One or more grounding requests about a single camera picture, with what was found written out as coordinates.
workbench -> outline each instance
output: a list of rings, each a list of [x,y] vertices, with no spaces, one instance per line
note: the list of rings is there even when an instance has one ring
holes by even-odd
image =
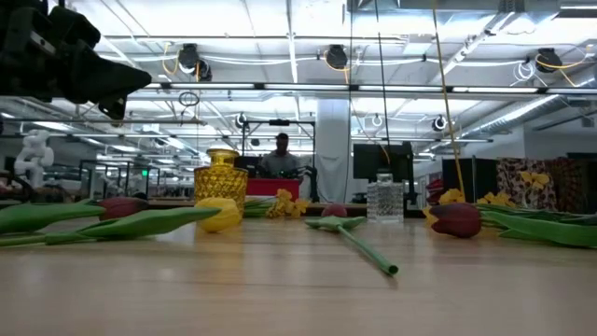
[[[0,334],[547,336],[595,328],[595,250],[491,231],[460,240],[421,220],[368,223],[354,235],[397,264],[398,275],[297,220],[4,248]]]

